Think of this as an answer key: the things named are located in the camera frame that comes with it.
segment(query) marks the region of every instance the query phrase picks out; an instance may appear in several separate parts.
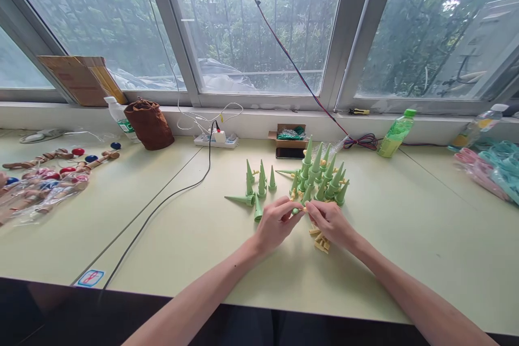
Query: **smartphone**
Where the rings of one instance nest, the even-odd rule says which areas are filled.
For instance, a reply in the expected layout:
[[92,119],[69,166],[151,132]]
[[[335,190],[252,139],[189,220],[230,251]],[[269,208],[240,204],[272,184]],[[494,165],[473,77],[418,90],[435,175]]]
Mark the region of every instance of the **smartphone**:
[[304,159],[304,149],[277,148],[276,158]]

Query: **brown drawstring pouch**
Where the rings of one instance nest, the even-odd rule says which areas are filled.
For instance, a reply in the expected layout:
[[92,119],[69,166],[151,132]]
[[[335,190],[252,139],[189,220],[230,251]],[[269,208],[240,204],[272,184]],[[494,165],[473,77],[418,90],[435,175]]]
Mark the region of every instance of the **brown drawstring pouch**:
[[160,150],[175,141],[160,105],[139,97],[124,110],[126,118],[147,150]]

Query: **power strip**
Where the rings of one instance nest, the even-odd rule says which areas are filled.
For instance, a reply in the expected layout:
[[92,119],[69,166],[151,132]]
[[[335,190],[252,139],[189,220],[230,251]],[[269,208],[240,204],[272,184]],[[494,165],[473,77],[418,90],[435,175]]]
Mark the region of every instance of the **power strip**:
[[[221,147],[225,149],[234,149],[239,145],[239,138],[236,134],[226,137],[225,142],[217,142],[214,138],[211,139],[211,147]],[[200,134],[195,138],[195,145],[197,146],[209,146],[209,135]]]

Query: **green bottle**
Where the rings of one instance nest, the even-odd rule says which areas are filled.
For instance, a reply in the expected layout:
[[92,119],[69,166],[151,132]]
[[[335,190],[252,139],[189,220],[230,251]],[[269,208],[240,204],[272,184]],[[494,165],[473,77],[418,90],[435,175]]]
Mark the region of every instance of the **green bottle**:
[[404,138],[411,131],[412,125],[415,124],[413,117],[416,115],[416,110],[407,109],[404,112],[404,116],[396,119],[385,135],[384,140],[378,148],[378,155],[381,157],[390,158],[398,147],[402,144]]

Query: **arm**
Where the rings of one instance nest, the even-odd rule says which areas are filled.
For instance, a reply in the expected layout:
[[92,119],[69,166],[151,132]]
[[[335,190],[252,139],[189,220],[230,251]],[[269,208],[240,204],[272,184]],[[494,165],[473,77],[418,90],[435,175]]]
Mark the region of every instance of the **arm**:
[[497,345],[440,295],[380,254],[353,229],[337,204],[312,201],[306,206],[326,238],[349,250],[373,272],[431,345]]
[[188,285],[144,323],[123,346],[187,345],[249,270],[278,247],[304,215],[282,197],[263,210],[256,233],[229,257]]

